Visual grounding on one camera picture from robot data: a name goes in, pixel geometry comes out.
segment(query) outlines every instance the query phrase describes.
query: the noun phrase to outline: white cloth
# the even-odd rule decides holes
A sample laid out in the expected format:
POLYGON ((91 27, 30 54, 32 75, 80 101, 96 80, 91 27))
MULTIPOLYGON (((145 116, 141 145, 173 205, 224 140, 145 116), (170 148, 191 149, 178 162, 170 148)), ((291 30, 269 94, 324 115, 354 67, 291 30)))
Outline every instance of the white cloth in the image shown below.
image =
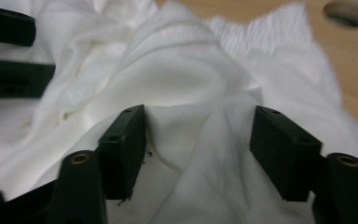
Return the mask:
POLYGON ((40 100, 0 100, 0 189, 7 199, 56 177, 67 154, 94 149, 130 106, 145 104, 147 147, 130 202, 109 223, 313 223, 283 202, 249 151, 256 105, 280 110, 358 157, 358 124, 312 39, 303 4, 248 25, 202 21, 150 0, 1 0, 36 18, 34 45, 0 58, 57 65, 40 100))

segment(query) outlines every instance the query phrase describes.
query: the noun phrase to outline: white fabric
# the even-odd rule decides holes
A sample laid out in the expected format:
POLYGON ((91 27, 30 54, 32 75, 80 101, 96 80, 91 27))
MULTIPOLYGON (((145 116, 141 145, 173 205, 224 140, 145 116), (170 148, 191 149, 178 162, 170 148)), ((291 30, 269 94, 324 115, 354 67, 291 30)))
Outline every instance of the white fabric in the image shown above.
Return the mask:
POLYGON ((56 177, 67 154, 96 148, 117 114, 145 104, 147 147, 130 202, 109 223, 313 223, 286 203, 249 152, 256 105, 282 111, 358 157, 358 124, 312 39, 303 4, 248 25, 202 21, 150 0, 1 0, 36 18, 34 45, 0 58, 55 63, 41 100, 0 100, 0 189, 7 199, 56 177))

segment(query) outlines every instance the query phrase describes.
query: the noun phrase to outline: white garment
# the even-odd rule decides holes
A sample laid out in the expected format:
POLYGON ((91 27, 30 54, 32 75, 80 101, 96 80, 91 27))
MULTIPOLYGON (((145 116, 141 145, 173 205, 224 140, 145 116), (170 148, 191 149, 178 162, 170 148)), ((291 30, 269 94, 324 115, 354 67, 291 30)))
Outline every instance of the white garment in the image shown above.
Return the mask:
POLYGON ((312 223, 309 203, 282 201, 249 151, 256 105, 280 110, 358 157, 358 124, 341 108, 303 4, 248 25, 202 21, 149 0, 18 0, 34 45, 0 58, 55 63, 39 100, 0 100, 0 189, 7 199, 56 178, 61 159, 94 149, 117 114, 145 104, 147 147, 130 202, 109 223, 312 223))

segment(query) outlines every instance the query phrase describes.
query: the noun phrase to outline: wooden surface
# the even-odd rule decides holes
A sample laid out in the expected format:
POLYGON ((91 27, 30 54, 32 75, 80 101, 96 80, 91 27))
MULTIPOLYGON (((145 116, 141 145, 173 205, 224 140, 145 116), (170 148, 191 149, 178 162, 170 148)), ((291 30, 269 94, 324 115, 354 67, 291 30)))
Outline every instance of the wooden surface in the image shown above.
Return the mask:
MULTIPOLYGON (((161 6, 165 0, 157 0, 161 6)), ((222 15, 230 21, 249 22, 291 0, 181 0, 202 18, 222 15)), ((348 0, 358 5, 358 0, 348 0)), ((350 28, 328 20, 323 14, 330 1, 309 0, 307 8, 315 39, 322 45, 343 92, 345 108, 358 120, 358 28, 350 28)))

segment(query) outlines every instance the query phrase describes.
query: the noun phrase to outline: crumpled fabric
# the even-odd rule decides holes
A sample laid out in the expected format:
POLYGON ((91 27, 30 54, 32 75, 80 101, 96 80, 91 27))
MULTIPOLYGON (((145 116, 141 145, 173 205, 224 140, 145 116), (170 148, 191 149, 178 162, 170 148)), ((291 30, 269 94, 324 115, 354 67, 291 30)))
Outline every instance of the crumpled fabric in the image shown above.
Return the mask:
POLYGON ((7 200, 56 178, 61 159, 93 150, 118 113, 145 105, 147 149, 129 202, 106 201, 109 223, 313 223, 287 203, 249 151, 256 105, 283 112, 358 157, 358 123, 304 4, 238 24, 203 21, 170 2, 1 0, 36 18, 31 48, 0 59, 55 63, 38 100, 0 100, 0 190, 7 200))

